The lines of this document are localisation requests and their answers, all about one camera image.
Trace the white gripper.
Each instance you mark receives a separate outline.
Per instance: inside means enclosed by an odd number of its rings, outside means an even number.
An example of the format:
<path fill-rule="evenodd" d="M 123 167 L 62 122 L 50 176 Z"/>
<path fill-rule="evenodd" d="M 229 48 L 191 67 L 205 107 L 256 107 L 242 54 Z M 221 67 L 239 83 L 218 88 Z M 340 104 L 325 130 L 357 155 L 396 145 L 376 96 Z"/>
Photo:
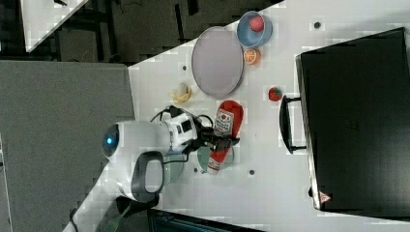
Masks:
<path fill-rule="evenodd" d="M 205 145 L 204 133 L 210 128 L 205 127 L 198 116 L 174 105 L 170 105 L 165 112 L 169 114 L 163 122 L 170 131 L 171 154 L 189 154 Z M 217 137 L 211 142 L 211 150 L 224 151 L 239 141 L 240 139 L 235 137 Z"/>

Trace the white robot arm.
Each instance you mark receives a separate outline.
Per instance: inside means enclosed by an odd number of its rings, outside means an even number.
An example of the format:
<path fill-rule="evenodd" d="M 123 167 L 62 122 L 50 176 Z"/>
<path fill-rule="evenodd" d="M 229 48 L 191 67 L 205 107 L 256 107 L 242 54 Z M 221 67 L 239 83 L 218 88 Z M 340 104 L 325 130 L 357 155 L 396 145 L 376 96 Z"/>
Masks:
<path fill-rule="evenodd" d="M 102 139 L 107 164 L 62 232 L 96 232 L 119 197 L 154 203 L 166 185 L 166 169 L 186 163 L 201 148 L 209 151 L 205 171 L 220 172 L 228 152 L 239 141 L 243 107 L 224 101 L 206 127 L 199 115 L 170 105 L 149 122 L 123 121 L 109 127 Z"/>

